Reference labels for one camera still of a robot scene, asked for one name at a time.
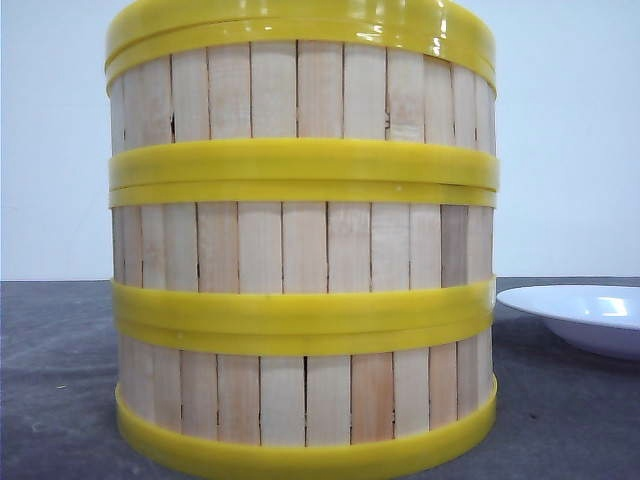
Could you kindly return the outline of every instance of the wooden stick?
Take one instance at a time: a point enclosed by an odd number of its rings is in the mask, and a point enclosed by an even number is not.
[[[168,144],[171,133],[171,64],[168,57],[138,67],[131,98],[135,125],[127,125],[125,142],[130,148]],[[143,282],[145,288],[163,289],[167,286],[167,260],[171,252],[165,250],[164,212],[160,205],[140,207],[143,243]],[[180,431],[180,360],[177,350],[160,346],[138,347],[137,356],[143,363],[152,364],[152,408],[154,421],[163,427]]]
[[[407,140],[424,142],[424,66],[423,56],[419,53],[398,49],[388,49],[388,85],[387,97],[389,108],[389,140]],[[433,205],[396,204],[383,206],[378,204],[373,209],[372,218],[372,250],[373,286],[380,283],[380,289],[399,290],[416,287],[415,280],[430,276],[426,270],[430,264],[429,256],[440,257],[440,240],[433,245],[431,232],[424,227],[428,221],[428,212]],[[381,218],[376,220],[376,211]],[[437,247],[437,255],[424,248]],[[415,260],[424,259],[422,263]],[[440,265],[437,265],[440,286]],[[395,398],[395,436],[400,437],[429,428],[429,349],[419,348],[393,353],[393,378]]]
[[[424,57],[424,67],[425,139],[427,143],[453,145],[453,91],[450,65],[442,60]],[[445,232],[442,220],[443,218],[434,219],[433,228],[434,232],[441,232],[441,261],[444,266],[444,243],[442,242],[445,240]],[[456,419],[455,342],[429,349],[429,398],[430,428],[446,425]]]
[[[476,148],[495,155],[493,90],[479,75],[476,88]],[[493,209],[469,208],[469,282],[486,280],[492,276]],[[478,335],[478,404],[491,393],[493,367],[491,361],[491,328]]]
[[[157,143],[171,141],[171,89],[169,79],[169,59],[163,57],[127,71],[124,75],[124,96],[126,98],[124,147],[129,150]],[[158,222],[156,207],[126,207],[125,211],[125,277],[127,270],[135,268],[133,284],[145,287],[145,283],[164,285],[164,268],[158,255],[162,236],[155,234],[162,230]],[[154,368],[155,348],[137,340],[129,340],[131,352],[131,391],[133,410],[150,421],[155,421],[156,377]]]
[[[300,137],[342,137],[342,49],[341,43],[298,42]],[[308,270],[315,272],[312,277],[313,283],[312,278],[309,278],[309,288],[313,288],[314,291],[327,291],[327,212],[325,204],[314,205],[318,205],[315,208],[321,210],[317,213],[317,218],[300,219],[297,228],[300,229],[301,235],[305,235],[302,244],[315,247],[315,254],[306,262],[304,256],[297,260],[292,258],[291,262],[292,265],[293,261],[300,262],[300,265],[307,265]],[[286,246],[294,241],[293,238],[288,238],[288,234],[294,232],[287,228],[289,222],[286,211],[283,219],[285,291],[288,291],[289,259]],[[308,229],[302,225],[303,221],[311,224]],[[307,358],[307,445],[349,443],[350,370],[351,359],[348,355]]]
[[[253,136],[295,137],[295,42],[253,43],[251,78]],[[300,218],[297,216],[299,212],[296,212],[295,205],[292,209],[287,207],[287,216],[291,214],[295,223],[295,219]],[[239,208],[241,290],[282,292],[281,213],[279,203],[246,203]],[[317,223],[318,214],[317,208],[315,211],[308,209],[302,213],[300,221],[312,218],[310,222]],[[300,248],[299,245],[289,244],[288,247],[291,255],[301,258],[294,251]],[[263,444],[305,444],[303,357],[269,356],[260,359],[260,412]]]
[[[111,87],[111,151],[117,155],[124,150],[124,86],[122,77],[114,80]],[[113,233],[113,278],[124,283],[124,227],[122,208],[111,209]],[[118,377],[120,391],[128,400],[129,375],[127,372],[127,353],[130,350],[127,337],[118,333]]]
[[[176,142],[209,139],[209,72],[206,49],[174,54],[172,93]],[[168,282],[182,290],[198,290],[197,209],[194,204],[166,207],[167,244],[175,248]],[[217,438],[216,355],[183,351],[180,357],[182,431],[188,435]]]
[[[346,44],[344,50],[345,138],[385,139],[385,94],[386,51],[377,47]],[[364,245],[358,245],[358,248],[365,250],[363,247]],[[362,285],[359,288],[369,289],[369,285]],[[351,443],[392,438],[393,359],[391,352],[352,357],[351,395]]]
[[[251,136],[249,44],[209,49],[209,104],[212,138]],[[200,290],[239,292],[238,205],[198,205]],[[218,355],[218,437],[260,443],[258,357]]]
[[[452,65],[451,70],[453,84],[453,109],[456,145],[465,148],[476,147],[476,116],[475,116],[475,79],[471,70],[458,65]],[[468,216],[468,207],[459,207],[454,215]],[[459,229],[452,232],[454,235],[462,235]],[[459,240],[450,239],[463,250],[450,251],[451,255],[464,257],[466,263],[467,239],[465,245]],[[467,272],[460,273],[460,276],[452,276],[451,284],[448,286],[464,284],[467,282]],[[478,339],[476,336],[458,342],[458,418],[462,418],[473,412],[478,404]]]

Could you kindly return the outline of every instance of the yellow rim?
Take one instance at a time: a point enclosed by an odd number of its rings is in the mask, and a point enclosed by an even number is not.
[[[495,205],[498,161],[412,142],[240,139],[145,147],[110,161],[111,206],[187,201]]]
[[[491,32],[449,0],[137,0],[109,28],[107,81],[171,53],[277,40],[402,48],[465,66],[495,88]]]
[[[467,417],[395,440],[329,447],[230,444],[181,435],[135,415],[116,388],[118,424],[138,452],[167,467],[208,479],[372,480],[435,467],[471,449],[495,422],[497,382],[489,400]]]
[[[118,330],[154,345],[237,355],[390,352],[471,337],[492,321],[495,280],[376,293],[255,295],[113,283]]]

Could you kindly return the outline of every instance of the gray table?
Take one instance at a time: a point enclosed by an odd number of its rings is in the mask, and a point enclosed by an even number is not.
[[[640,279],[499,279],[640,286]],[[116,430],[108,282],[2,284],[2,478],[186,479]],[[478,447],[411,479],[640,478],[640,363],[581,352],[498,305],[498,420]]]

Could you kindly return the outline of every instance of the light wooden slat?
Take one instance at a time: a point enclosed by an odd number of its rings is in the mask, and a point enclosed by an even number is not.
[[[425,140],[427,143],[454,144],[453,90],[450,64],[432,57],[424,57],[425,77]],[[433,221],[435,231],[444,234],[442,219]],[[429,427],[436,428],[456,419],[456,344],[438,345],[429,349]]]
[[[207,62],[206,49],[172,55],[171,87],[176,142],[209,139]]]
[[[114,80],[111,87],[111,151],[117,155],[124,150],[124,85],[122,77]],[[122,208],[111,209],[113,235],[113,278],[124,282],[124,231]],[[129,382],[127,370],[130,360],[130,345],[122,334],[118,333],[118,381],[120,392],[128,400]]]
[[[342,137],[341,43],[298,42],[298,136]]]
[[[383,48],[346,44],[344,136],[384,140],[385,127],[386,51]],[[354,355],[351,358],[351,443],[393,437],[393,428],[389,423],[392,414],[391,352]]]
[[[132,121],[127,125],[125,144],[130,148],[172,141],[171,117],[171,63],[163,57],[136,67],[134,77],[136,97],[128,93],[127,107],[131,105]],[[141,207],[143,243],[143,287],[167,287],[167,260],[170,252],[165,245],[165,218],[160,205]],[[153,365],[151,380],[154,421],[163,427],[180,431],[180,363],[179,352],[165,347],[145,346],[137,352],[144,362]]]
[[[451,75],[456,145],[476,148],[475,76],[471,70],[458,65],[452,65]],[[466,283],[466,273],[465,277],[456,277],[454,281],[456,284]],[[462,418],[473,412],[478,403],[478,339],[474,336],[461,340],[457,348],[458,418]]]
[[[476,282],[491,277],[492,222],[490,207],[469,207],[468,281]],[[491,328],[477,335],[477,363],[473,372],[477,385],[476,404],[486,401],[492,387]]]
[[[461,205],[442,206],[442,286],[453,287],[467,282],[467,222],[468,207]],[[457,403],[458,414],[464,416],[468,409],[472,409],[475,389],[477,388],[475,376],[470,374],[470,369],[475,366],[477,358],[476,343],[463,340],[457,344],[457,367],[455,376],[449,379],[448,386],[455,390],[457,379]],[[453,392],[448,393],[447,407],[452,407],[450,402],[455,398]],[[447,410],[447,421],[455,420],[455,403],[451,410]]]
[[[254,137],[295,137],[296,127],[296,43],[295,42],[258,42],[251,44],[251,125]],[[281,255],[269,255],[276,247],[282,248],[280,229],[282,228],[279,204],[267,204],[265,210],[264,232],[267,234],[264,252],[254,252],[262,257],[255,268],[265,264],[269,276],[256,284],[266,292],[282,291]],[[258,209],[260,205],[247,206],[240,210],[240,223],[243,224],[243,212]],[[287,207],[287,216],[297,213],[296,205]],[[317,219],[318,212],[309,213],[305,221]],[[260,227],[263,220],[254,226]],[[255,235],[248,227],[240,233],[240,245],[245,239],[242,235]],[[296,255],[292,248],[289,252]],[[240,253],[240,287],[243,279],[243,254]],[[303,357],[262,357],[260,359],[260,438],[265,445],[304,445],[304,359]]]
[[[374,203],[371,206],[371,290],[372,291],[392,291],[409,289],[409,206],[398,203]],[[406,382],[402,382],[407,367],[412,369],[412,360],[415,355],[406,352],[396,354],[399,364],[394,365],[390,353],[380,353],[375,355],[379,371],[372,371],[373,378],[368,381],[379,388],[380,391],[369,392],[370,398],[366,402],[369,409],[368,416],[376,419],[370,423],[372,429],[364,436],[371,440],[392,438],[394,434],[393,412],[394,412],[394,387],[400,387],[400,395],[405,407],[401,412],[396,409],[396,419],[400,420],[400,434],[413,430],[413,419],[410,418],[412,410],[420,410],[420,407],[413,408],[409,399],[412,391],[406,391],[403,387]],[[394,369],[400,371],[400,383],[394,381]]]
[[[480,75],[474,75],[476,100],[476,145],[475,148],[491,153],[491,103],[493,91]]]
[[[211,138],[251,136],[251,64],[248,43],[209,48]]]
[[[385,139],[386,51],[344,46],[344,136]]]
[[[453,89],[450,64],[425,56],[424,80],[426,142],[453,145]]]
[[[166,266],[164,248],[164,210],[162,205],[140,207],[142,221],[142,284],[164,290]]]
[[[412,204],[409,210],[410,221],[410,251],[412,289],[439,288],[441,275],[441,231],[440,206]],[[427,430],[429,425],[429,364],[430,348],[410,350],[401,356],[395,353],[394,378],[396,383],[396,435],[402,434],[402,411],[410,412],[413,429],[406,431]],[[411,391],[415,400],[403,402],[399,392]]]
[[[198,204],[201,292],[238,292],[238,204]]]
[[[124,256],[124,272],[123,281],[126,285],[134,287],[142,286],[142,231],[140,221],[140,207],[121,207],[122,217],[122,242]],[[125,401],[131,406],[135,412],[140,412],[141,407],[140,395],[138,394],[138,385],[135,381],[137,376],[136,365],[134,364],[134,351],[136,345],[134,340],[123,335],[122,351],[123,351],[123,395]]]
[[[424,102],[424,60],[422,54],[407,52],[404,50],[388,49],[388,85],[387,97],[389,108],[389,140],[407,140],[411,142],[424,142],[425,135],[425,102]],[[433,209],[432,205],[398,205],[396,215],[404,222],[408,218],[407,229],[411,232],[406,235],[406,248],[389,252],[393,254],[393,262],[404,265],[410,260],[410,272],[406,272],[407,282],[402,269],[398,272],[397,284],[390,285],[390,289],[416,288],[412,284],[413,277],[429,275],[429,263],[414,263],[413,250],[417,249],[417,256],[438,257],[438,286],[440,284],[440,239],[437,245],[430,242],[429,234],[424,231],[424,213]],[[404,231],[396,240],[405,242]],[[426,248],[437,246],[437,255],[424,251]],[[395,436],[403,436],[411,433],[427,430],[429,427],[429,349],[420,348],[393,353],[393,379],[394,379],[394,403],[395,403]]]
[[[342,50],[341,43],[298,42],[300,137],[342,137]],[[311,239],[311,244],[317,249],[315,264],[319,266],[324,262],[323,283],[317,275],[318,291],[327,289],[326,230],[322,231],[322,228],[328,228],[325,223],[324,218],[316,220],[317,239]],[[286,236],[285,233],[285,245],[288,243]],[[321,250],[320,244],[324,244],[325,251]],[[285,290],[286,267],[285,249]],[[307,358],[307,445],[349,443],[350,369],[348,355]]]
[[[182,432],[215,440],[218,437],[216,355],[183,351],[181,359]]]
[[[282,293],[281,213],[281,204],[276,202],[238,204],[240,293]],[[299,418],[293,418],[293,424],[285,424],[285,419],[290,418],[291,401],[295,400],[290,388],[293,382],[288,380],[303,377],[298,372],[298,365],[292,363],[281,362],[280,357],[270,357],[266,368],[261,365],[260,429],[256,418],[255,434],[257,437],[259,430],[260,436],[256,439],[259,438],[263,444],[277,443],[280,433],[290,434],[293,429],[289,427],[297,427],[295,439],[304,441],[304,424],[299,425]],[[292,441],[290,438],[287,436],[285,441]]]
[[[111,85],[111,151],[113,155],[124,150],[124,79],[116,78]]]
[[[476,87],[476,147],[495,154],[494,93],[487,82],[475,76]],[[469,282],[493,275],[493,209],[469,208]],[[493,364],[491,359],[491,328],[478,335],[478,403],[484,403],[491,393]]]
[[[212,138],[251,136],[249,44],[209,48],[209,111]],[[200,290],[239,292],[238,204],[198,206]],[[218,438],[260,443],[258,357],[218,355]]]
[[[159,60],[147,68],[154,70]],[[143,146],[144,133],[144,107],[145,107],[145,67],[139,66],[126,72],[123,77],[124,91],[124,135],[123,147],[125,150]],[[142,213],[136,206],[123,207],[124,224],[124,276],[125,283],[136,287],[143,286],[143,238],[142,238]],[[143,418],[153,421],[153,347],[151,345],[128,339],[129,352],[129,381],[128,390],[130,405],[134,412]]]
[[[209,139],[209,71],[206,49],[191,50],[172,56],[172,94],[174,134],[176,142]],[[167,206],[167,216],[180,222],[167,230],[169,237],[178,237],[186,245],[176,243],[180,255],[172,252],[176,262],[168,273],[172,281],[184,290],[198,290],[197,208],[194,204]],[[216,355],[183,351],[180,354],[180,399],[182,402],[182,431],[188,435],[217,438],[217,362]]]

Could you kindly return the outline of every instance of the plate rim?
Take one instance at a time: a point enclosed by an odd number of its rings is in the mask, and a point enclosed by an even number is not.
[[[521,312],[537,315],[539,317],[543,317],[544,319],[559,320],[559,321],[569,322],[569,323],[579,323],[579,324],[582,324],[582,325],[588,325],[588,326],[594,326],[594,327],[606,327],[606,328],[615,328],[615,329],[618,329],[618,330],[628,330],[628,331],[633,331],[633,332],[640,332],[640,325],[638,325],[638,326],[634,326],[634,325],[615,325],[613,323],[607,323],[607,322],[603,322],[601,320],[585,321],[584,319],[578,319],[578,318],[575,318],[575,317],[568,317],[566,315],[555,315],[555,314],[549,314],[549,313],[542,313],[542,312],[539,312],[539,311],[534,311],[534,310],[531,310],[531,309],[524,308],[522,306],[510,305],[509,303],[506,303],[504,300],[502,300],[500,298],[500,296],[503,293],[506,293],[506,292],[509,292],[509,291],[513,291],[513,290],[547,289],[549,287],[551,287],[551,288],[554,288],[554,287],[555,288],[557,288],[557,287],[580,287],[580,288],[585,288],[585,287],[587,287],[587,289],[589,287],[599,287],[599,288],[607,287],[607,288],[613,288],[613,289],[638,289],[638,290],[640,290],[640,287],[633,287],[633,286],[628,286],[628,285],[602,285],[602,284],[585,285],[585,284],[576,284],[576,283],[571,283],[571,284],[563,283],[563,284],[557,284],[557,285],[529,285],[529,286],[523,286],[523,287],[507,288],[505,290],[502,290],[502,291],[498,292],[498,294],[496,295],[496,300],[498,302],[500,302],[501,304],[503,304],[504,306],[506,306],[506,307],[513,308],[514,310],[519,310]]]

